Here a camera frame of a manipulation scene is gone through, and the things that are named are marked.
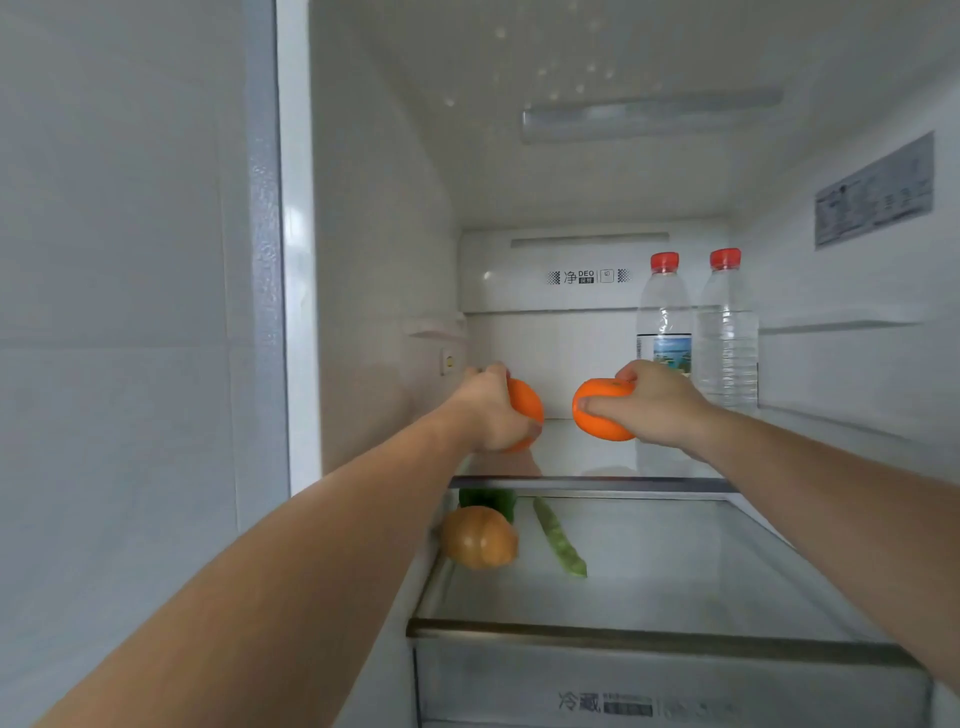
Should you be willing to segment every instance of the plastic bottle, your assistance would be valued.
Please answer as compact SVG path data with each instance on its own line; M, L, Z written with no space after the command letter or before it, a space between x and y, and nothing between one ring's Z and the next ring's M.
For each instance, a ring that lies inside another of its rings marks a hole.
M657 253L653 275L643 287L636 313L636 358L666 364L690 376L693 314L684 281L677 275L680 256Z
M755 414L759 321L740 257L738 248L710 254L713 273L697 306L693 378L714 404Z

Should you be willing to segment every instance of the person's left arm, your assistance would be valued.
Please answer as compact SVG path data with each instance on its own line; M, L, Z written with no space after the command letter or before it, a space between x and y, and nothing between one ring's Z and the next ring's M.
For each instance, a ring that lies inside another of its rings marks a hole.
M330 725L457 466L537 430L506 376L468 372L439 409L277 508L37 727Z

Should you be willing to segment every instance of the forearm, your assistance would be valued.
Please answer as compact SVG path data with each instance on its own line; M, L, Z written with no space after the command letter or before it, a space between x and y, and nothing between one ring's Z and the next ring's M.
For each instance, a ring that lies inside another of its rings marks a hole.
M472 427L468 413L442 408L285 503L39 725L331 723Z
M691 448L960 690L960 488L715 411Z

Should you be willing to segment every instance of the green vegetable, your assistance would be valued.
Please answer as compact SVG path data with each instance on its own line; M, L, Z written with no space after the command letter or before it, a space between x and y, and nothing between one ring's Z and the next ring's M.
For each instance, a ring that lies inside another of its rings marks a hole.
M500 513L507 523L514 522L516 493L503 488L461 488L460 507L483 505Z
M557 559L560 561L560 565L564 567L564 571L574 576L587 578L587 562L580 558L577 549L566 538L564 527L560 525L557 514L539 496L534 498L534 512L537 514L537 520L543 529L543 535L546 536L546 542L557 554Z

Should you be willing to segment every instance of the person's left hand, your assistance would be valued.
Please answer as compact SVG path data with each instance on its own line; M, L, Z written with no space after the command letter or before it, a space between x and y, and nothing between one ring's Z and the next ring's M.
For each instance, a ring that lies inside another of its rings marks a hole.
M507 391L507 368L497 362L483 372L467 367L464 382L443 405L465 414L476 449L503 450L540 434L540 423L517 412Z

